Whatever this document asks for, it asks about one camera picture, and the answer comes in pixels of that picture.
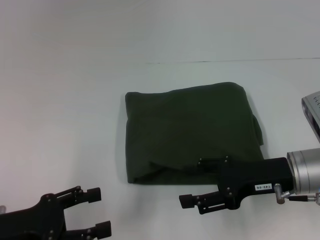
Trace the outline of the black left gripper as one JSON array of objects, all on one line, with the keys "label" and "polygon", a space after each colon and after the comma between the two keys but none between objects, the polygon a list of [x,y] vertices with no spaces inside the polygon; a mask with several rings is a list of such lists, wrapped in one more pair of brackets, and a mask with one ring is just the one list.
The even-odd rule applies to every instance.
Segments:
[{"label": "black left gripper", "polygon": [[112,236],[110,221],[85,229],[66,229],[64,208],[101,200],[99,187],[83,191],[80,186],[76,186],[60,192],[59,200],[53,193],[45,194],[36,205],[30,208],[2,214],[0,238],[2,240],[58,240],[63,232],[66,240],[109,238]]}]

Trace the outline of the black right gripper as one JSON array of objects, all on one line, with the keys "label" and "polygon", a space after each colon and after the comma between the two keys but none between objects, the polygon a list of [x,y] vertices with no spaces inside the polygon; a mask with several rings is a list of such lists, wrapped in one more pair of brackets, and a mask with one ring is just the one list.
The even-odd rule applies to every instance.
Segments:
[{"label": "black right gripper", "polygon": [[203,215],[224,209],[236,210],[241,201],[253,195],[272,194],[274,185],[283,191],[293,190],[293,174],[285,157],[259,161],[240,161],[229,156],[200,158],[197,169],[203,173],[217,173],[219,191],[201,195],[179,196],[183,209],[197,207]]}]

